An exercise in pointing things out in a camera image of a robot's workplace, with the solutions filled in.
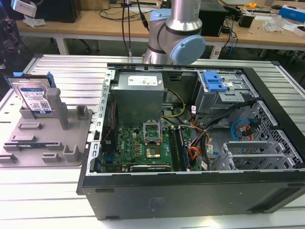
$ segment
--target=motherboard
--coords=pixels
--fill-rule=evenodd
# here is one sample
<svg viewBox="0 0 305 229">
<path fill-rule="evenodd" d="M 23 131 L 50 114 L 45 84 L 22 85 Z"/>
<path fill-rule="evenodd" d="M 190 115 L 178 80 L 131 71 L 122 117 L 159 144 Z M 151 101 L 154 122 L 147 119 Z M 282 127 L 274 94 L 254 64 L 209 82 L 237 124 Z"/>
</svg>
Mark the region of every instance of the motherboard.
<svg viewBox="0 0 305 229">
<path fill-rule="evenodd" d="M 147 142 L 159 137 L 157 143 Z M 186 171 L 190 168 L 187 152 L 191 140 L 190 130 L 184 127 L 121 127 L 114 154 L 103 154 L 101 166 L 117 172 Z"/>
</svg>

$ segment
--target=desk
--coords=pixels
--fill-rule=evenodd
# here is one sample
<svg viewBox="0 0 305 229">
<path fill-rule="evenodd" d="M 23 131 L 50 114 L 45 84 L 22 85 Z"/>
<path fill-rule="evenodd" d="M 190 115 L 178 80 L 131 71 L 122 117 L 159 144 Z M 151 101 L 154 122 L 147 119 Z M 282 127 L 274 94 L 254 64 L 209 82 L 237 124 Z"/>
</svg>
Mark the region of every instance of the desk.
<svg viewBox="0 0 305 229">
<path fill-rule="evenodd" d="M 253 0 L 258 6 L 265 6 L 264 0 Z M 274 5 L 288 4 L 291 6 L 305 8 L 305 3 L 291 1 L 275 1 Z M 110 9 L 107 12 L 116 13 L 121 9 Z M 305 39 L 293 32 L 266 32 L 262 28 L 263 21 L 253 20 L 252 26 L 240 28 L 235 23 L 234 31 L 238 36 L 237 47 L 259 48 L 259 49 L 277 49 L 277 50 L 296 50 L 305 51 Z M 116 40 L 122 41 L 121 23 L 101 18 L 97 12 L 92 10 L 83 10 L 75 23 L 48 22 L 47 26 L 29 27 L 22 21 L 17 22 L 21 36 L 33 37 L 52 37 L 55 38 L 60 50 L 60 54 L 69 54 L 65 39 L 92 39 L 92 40 Z M 128 24 L 125 22 L 125 35 L 128 35 Z M 132 41 L 148 42 L 148 31 L 143 27 L 141 21 L 131 22 Z M 214 46 L 211 59 L 218 59 L 221 47 L 228 40 L 226 34 L 220 37 L 205 37 L 206 44 Z"/>
<path fill-rule="evenodd" d="M 34 58 L 24 73 L 51 71 L 68 108 L 88 105 L 95 114 L 108 62 L 141 63 L 140 57 L 58 56 Z M 305 133 L 304 90 L 280 66 L 261 61 L 198 60 L 196 65 L 254 67 Z M 20 118 L 21 101 L 11 89 L 0 102 L 0 146 Z M 88 142 L 93 139 L 89 134 Z M 305 195 L 273 214 L 98 221 L 85 196 L 75 193 L 80 167 L 0 169 L 0 228 L 10 229 L 303 229 Z"/>
</svg>

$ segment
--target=metal slatted table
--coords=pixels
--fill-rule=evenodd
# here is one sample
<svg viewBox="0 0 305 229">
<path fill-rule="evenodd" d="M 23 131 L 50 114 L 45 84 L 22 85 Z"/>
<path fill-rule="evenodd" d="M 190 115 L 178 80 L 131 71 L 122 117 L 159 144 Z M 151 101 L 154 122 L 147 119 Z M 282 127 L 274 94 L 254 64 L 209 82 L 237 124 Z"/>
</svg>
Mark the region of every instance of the metal slatted table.
<svg viewBox="0 0 305 229">
<path fill-rule="evenodd" d="M 86 104 L 97 111 L 108 62 L 141 63 L 141 58 L 44 55 L 34 58 L 25 73 L 52 72 L 68 108 Z M 253 67 L 305 134 L 305 93 L 281 67 L 271 62 L 198 60 L 196 65 Z M 21 101 L 10 90 L 0 103 L 0 144 L 20 118 Z M 93 115 L 91 129 L 96 116 Z M 305 196 L 265 215 L 207 216 L 170 219 L 98 221 L 85 196 L 75 192 L 80 167 L 0 170 L 0 228 L 305 228 Z"/>
</svg>

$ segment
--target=blue cable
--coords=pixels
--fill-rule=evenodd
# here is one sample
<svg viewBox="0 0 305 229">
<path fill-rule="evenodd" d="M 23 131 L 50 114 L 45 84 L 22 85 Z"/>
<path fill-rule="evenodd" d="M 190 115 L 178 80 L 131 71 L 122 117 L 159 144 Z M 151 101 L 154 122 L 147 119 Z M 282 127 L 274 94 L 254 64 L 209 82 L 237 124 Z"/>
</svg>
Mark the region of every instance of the blue cable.
<svg viewBox="0 0 305 229">
<path fill-rule="evenodd" d="M 234 23 L 234 15 L 232 15 L 233 17 L 233 21 L 232 21 L 232 26 L 231 26 L 231 37 L 232 37 L 232 46 L 231 46 L 231 50 L 229 53 L 229 57 L 231 56 L 231 54 L 233 53 L 233 48 L 234 48 L 234 36 L 233 36 L 233 23 Z"/>
<path fill-rule="evenodd" d="M 232 126 L 231 126 L 231 134 L 232 134 L 232 137 L 233 137 L 234 141 L 239 141 L 238 138 L 236 137 L 235 133 L 234 133 L 234 130 L 235 130 L 234 127 L 235 127 L 235 125 L 236 125 L 238 122 L 241 122 L 241 121 L 245 121 L 245 122 L 247 122 L 248 124 L 250 124 L 250 121 L 247 120 L 247 119 L 244 119 L 244 118 L 238 119 L 235 123 L 232 124 Z"/>
<path fill-rule="evenodd" d="M 232 26 L 231 24 L 227 21 L 227 19 L 225 19 L 225 21 L 230 25 L 229 27 L 229 31 L 230 31 L 230 36 L 232 38 L 232 46 L 231 46 L 231 49 L 230 49 L 230 53 L 229 53 L 229 56 L 231 56 L 232 52 L 233 52 L 233 47 L 234 47 L 234 37 L 233 37 L 233 30 L 232 30 Z"/>
</svg>

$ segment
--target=white label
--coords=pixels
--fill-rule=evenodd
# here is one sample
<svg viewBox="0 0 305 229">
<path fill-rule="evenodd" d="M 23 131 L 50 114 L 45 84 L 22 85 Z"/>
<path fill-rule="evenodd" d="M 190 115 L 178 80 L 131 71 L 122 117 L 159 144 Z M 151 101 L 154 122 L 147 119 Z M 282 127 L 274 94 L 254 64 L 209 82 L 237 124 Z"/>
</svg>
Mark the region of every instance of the white label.
<svg viewBox="0 0 305 229">
<path fill-rule="evenodd" d="M 26 148 L 31 148 L 30 145 L 17 145 L 18 147 L 26 147 Z"/>
<path fill-rule="evenodd" d="M 157 76 L 147 75 L 131 75 L 128 77 L 128 85 L 130 86 L 157 86 Z"/>
<path fill-rule="evenodd" d="M 208 165 L 207 165 L 204 161 L 201 162 L 201 167 L 202 167 L 204 170 L 208 170 Z"/>
<path fill-rule="evenodd" d="M 213 145 L 208 145 L 207 153 L 213 154 Z"/>
<path fill-rule="evenodd" d="M 246 130 L 246 127 L 240 128 L 239 130 L 240 130 L 241 132 L 243 132 L 243 131 Z"/>
<path fill-rule="evenodd" d="M 21 88 L 20 93 L 32 111 L 40 111 L 40 113 L 51 111 L 48 100 L 43 97 L 44 91 L 42 88 Z"/>
<path fill-rule="evenodd" d="M 192 106 L 192 114 L 196 114 L 196 106 Z"/>
<path fill-rule="evenodd" d="M 226 87 L 233 87 L 233 84 L 232 83 L 223 83 L 224 84 L 224 86 L 226 86 Z"/>
<path fill-rule="evenodd" d="M 198 14 L 200 11 L 201 0 L 196 0 L 194 4 L 194 15 Z"/>
</svg>

